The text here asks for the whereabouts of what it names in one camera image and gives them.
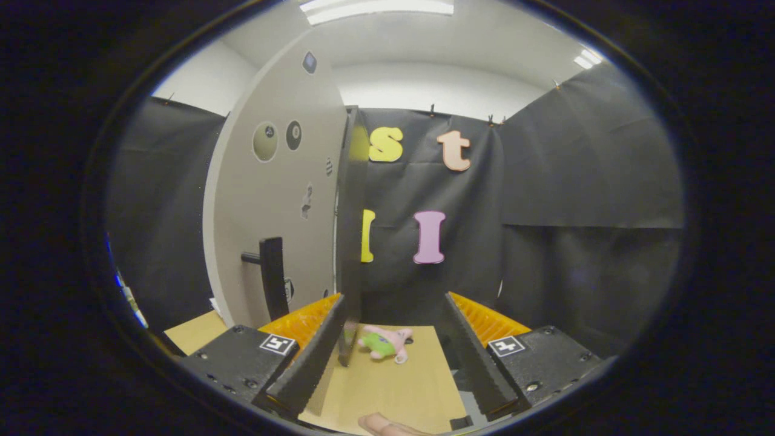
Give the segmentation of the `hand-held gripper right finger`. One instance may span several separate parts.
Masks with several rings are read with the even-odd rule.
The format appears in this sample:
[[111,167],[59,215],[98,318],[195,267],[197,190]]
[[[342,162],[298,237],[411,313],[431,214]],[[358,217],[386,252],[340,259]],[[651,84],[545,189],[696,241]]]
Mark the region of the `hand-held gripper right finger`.
[[547,403],[604,363],[556,326],[530,329],[454,292],[445,297],[445,334],[488,420]]

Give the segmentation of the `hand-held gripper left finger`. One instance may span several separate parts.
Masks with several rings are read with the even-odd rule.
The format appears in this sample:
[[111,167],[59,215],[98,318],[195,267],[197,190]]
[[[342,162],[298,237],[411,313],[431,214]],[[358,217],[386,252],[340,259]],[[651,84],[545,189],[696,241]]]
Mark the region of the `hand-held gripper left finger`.
[[239,403],[296,418],[321,382],[346,318],[343,296],[328,296],[260,329],[233,326],[182,366]]

